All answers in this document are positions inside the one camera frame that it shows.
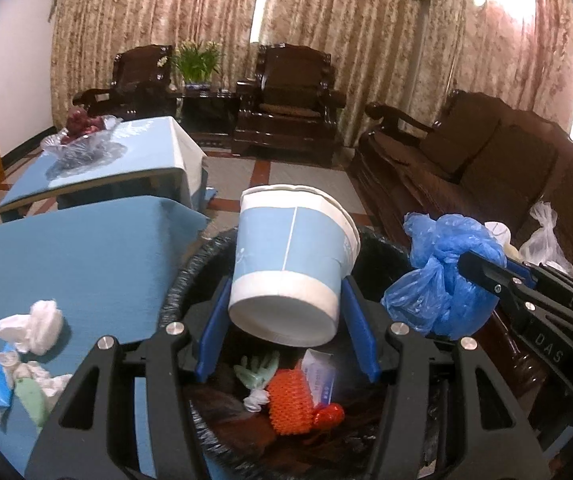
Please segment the far blue tablecloth table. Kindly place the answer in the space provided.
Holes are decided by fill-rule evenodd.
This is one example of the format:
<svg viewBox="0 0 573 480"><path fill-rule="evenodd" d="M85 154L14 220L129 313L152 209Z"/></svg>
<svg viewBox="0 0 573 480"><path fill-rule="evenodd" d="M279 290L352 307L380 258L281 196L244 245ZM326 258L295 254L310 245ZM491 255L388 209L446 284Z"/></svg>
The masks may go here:
<svg viewBox="0 0 573 480"><path fill-rule="evenodd" d="M61 209L119 197L170 198L206 209L206 154L172 116L122 122L100 156L68 164L42 153L0 202L6 223L25 217L33 203L53 198Z"/></svg>

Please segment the glass fruit bowl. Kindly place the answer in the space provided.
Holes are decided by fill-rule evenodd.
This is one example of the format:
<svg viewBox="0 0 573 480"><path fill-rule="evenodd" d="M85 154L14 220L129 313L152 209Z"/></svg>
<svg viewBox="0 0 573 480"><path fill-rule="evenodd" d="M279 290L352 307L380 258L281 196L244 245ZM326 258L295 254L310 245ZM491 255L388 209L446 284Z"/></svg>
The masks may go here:
<svg viewBox="0 0 573 480"><path fill-rule="evenodd" d="M40 148L46 154L55 157L55 162L46 172L49 181L108 165L127 153L126 145L113 139L113 134L122 122L122 118L111 115L101 117L105 125L103 131L63 144L61 140L66 133L64 128L41 140Z"/></svg>

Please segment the orange foam fruit net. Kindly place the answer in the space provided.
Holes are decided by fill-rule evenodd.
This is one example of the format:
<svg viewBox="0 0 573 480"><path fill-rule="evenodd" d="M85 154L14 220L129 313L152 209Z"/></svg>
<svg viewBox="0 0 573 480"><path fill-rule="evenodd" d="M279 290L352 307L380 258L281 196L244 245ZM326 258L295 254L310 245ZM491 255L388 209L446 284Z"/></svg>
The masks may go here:
<svg viewBox="0 0 573 480"><path fill-rule="evenodd" d="M278 370L269 382L269 417L279 436L308 434L312 429L313 403L305 374L299 368Z"/></svg>

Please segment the potted green plant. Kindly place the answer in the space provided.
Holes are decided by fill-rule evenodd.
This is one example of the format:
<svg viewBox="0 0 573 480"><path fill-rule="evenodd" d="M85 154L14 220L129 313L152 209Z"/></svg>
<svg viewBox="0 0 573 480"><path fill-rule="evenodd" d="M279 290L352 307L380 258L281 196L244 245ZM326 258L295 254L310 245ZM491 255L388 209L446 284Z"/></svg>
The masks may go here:
<svg viewBox="0 0 573 480"><path fill-rule="evenodd" d="M213 74L219 73L220 50L220 44L215 41L186 40L175 53L163 55L156 66L169 68L175 81L186 90L208 90Z"/></svg>

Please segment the blue plastic bag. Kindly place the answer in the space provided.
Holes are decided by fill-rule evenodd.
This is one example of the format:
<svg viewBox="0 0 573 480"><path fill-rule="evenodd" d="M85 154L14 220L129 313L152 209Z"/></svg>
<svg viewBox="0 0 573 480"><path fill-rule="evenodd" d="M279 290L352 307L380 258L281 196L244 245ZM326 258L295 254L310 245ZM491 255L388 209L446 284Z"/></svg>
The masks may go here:
<svg viewBox="0 0 573 480"><path fill-rule="evenodd" d="M471 336L489 320L498 298L460 274L465 252L506 266L503 247L480 222L462 214L434 220L409 212L403 220L411 238L412 270L391 284L381 299L391 319L416 333L457 340Z"/></svg>

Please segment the red plastic bag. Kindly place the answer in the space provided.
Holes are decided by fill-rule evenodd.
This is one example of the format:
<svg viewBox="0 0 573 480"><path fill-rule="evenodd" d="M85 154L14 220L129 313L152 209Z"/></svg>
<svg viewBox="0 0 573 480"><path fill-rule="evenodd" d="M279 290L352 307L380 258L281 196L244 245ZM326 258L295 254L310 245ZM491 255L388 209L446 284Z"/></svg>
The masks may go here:
<svg viewBox="0 0 573 480"><path fill-rule="evenodd" d="M329 431L341 425L344 419L345 411L341 404L319 404L313 411L311 427L317 431Z"/></svg>

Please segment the white medicine box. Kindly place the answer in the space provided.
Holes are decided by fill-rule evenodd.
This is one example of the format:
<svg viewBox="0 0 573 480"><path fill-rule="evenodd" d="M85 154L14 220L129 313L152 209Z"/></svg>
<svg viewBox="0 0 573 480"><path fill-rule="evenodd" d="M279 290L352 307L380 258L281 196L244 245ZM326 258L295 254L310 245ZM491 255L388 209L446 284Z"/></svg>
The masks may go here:
<svg viewBox="0 0 573 480"><path fill-rule="evenodd" d="M332 402L336 375L332 354L307 349L300 368L308 382L313 406L329 405Z"/></svg>

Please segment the blue white paper cup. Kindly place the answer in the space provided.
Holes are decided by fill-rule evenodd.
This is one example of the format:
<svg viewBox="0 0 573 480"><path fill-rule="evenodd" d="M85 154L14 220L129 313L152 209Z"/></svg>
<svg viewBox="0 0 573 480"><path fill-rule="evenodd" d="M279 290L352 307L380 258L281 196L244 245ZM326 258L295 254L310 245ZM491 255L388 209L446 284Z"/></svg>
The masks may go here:
<svg viewBox="0 0 573 480"><path fill-rule="evenodd" d="M308 185L247 188L240 206L231 322L273 344L327 344L338 330L341 282L361 249L355 221Z"/></svg>

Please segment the red apples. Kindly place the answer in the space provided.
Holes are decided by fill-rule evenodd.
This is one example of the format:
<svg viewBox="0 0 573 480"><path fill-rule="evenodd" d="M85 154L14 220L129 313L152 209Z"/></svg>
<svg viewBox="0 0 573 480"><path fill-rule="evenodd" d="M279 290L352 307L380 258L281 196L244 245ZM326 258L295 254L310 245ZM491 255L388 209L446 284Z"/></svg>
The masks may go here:
<svg viewBox="0 0 573 480"><path fill-rule="evenodd" d="M90 117L81 107L72 107L68 112L65 136L62 137L63 144L69 144L82 136L97 133L105 129L102 117Z"/></svg>

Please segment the white tissue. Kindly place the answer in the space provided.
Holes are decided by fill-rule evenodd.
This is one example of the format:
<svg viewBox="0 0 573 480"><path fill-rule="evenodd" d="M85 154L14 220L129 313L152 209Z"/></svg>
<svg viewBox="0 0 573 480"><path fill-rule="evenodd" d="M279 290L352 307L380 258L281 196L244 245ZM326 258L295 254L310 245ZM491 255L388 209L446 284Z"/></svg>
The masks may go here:
<svg viewBox="0 0 573 480"><path fill-rule="evenodd" d="M0 318L0 339L18 353L44 356L58 342L64 316L55 300L38 300L29 314Z"/></svg>

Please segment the dark wooden sofa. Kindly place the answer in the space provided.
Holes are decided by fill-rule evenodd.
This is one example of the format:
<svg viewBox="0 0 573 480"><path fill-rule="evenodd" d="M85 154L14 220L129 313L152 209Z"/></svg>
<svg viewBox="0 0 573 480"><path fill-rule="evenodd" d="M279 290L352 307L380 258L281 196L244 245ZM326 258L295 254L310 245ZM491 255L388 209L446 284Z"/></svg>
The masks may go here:
<svg viewBox="0 0 573 480"><path fill-rule="evenodd" d="M427 126L398 108L370 103L375 120L349 172L377 225L409 246L409 212L499 221L515 246L538 229L538 202L557 214L554 234L573 265L573 141L555 122L479 92L457 90Z"/></svg>

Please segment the dark wooden side table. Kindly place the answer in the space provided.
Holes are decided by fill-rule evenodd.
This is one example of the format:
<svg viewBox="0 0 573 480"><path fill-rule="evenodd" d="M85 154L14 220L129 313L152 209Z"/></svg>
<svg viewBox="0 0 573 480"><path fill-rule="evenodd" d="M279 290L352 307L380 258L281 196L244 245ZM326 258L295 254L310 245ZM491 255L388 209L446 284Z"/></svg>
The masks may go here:
<svg viewBox="0 0 573 480"><path fill-rule="evenodd" d="M176 119L202 148L231 148L240 97L226 89L184 89L175 93Z"/></svg>

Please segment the white cup on sofa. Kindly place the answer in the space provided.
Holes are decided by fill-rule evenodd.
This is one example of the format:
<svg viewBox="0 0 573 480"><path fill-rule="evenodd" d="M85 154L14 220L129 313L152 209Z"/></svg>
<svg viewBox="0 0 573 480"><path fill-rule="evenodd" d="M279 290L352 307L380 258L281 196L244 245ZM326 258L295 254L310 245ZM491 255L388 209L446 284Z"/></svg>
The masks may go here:
<svg viewBox="0 0 573 480"><path fill-rule="evenodd" d="M504 223L499 221L487 221L485 228L502 247L511 244L512 233L509 227Z"/></svg>

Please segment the clear plastic bag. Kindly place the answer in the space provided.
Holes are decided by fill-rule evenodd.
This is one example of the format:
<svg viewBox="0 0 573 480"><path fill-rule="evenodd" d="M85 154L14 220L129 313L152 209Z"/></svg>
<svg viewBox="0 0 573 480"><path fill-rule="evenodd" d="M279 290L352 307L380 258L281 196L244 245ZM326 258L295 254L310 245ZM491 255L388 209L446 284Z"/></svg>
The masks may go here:
<svg viewBox="0 0 573 480"><path fill-rule="evenodd" d="M530 208L529 214L539 223L540 228L518 249L521 260L536 266L540 263L546 264L573 278L573 265L565 257L554 233L556 211L550 203L538 202Z"/></svg>

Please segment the floral beige curtains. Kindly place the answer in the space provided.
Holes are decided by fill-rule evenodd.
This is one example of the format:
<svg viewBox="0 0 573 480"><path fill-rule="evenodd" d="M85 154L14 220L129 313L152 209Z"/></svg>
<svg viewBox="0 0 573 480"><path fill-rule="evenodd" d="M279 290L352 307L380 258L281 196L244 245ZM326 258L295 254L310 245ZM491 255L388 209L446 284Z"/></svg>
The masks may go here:
<svg viewBox="0 0 573 480"><path fill-rule="evenodd" d="M429 121L455 89L573 122L573 0L54 0L51 14L57 124L77 92L108 81L117 53L186 40L218 44L226 87L263 44L329 53L349 146L367 102Z"/></svg>

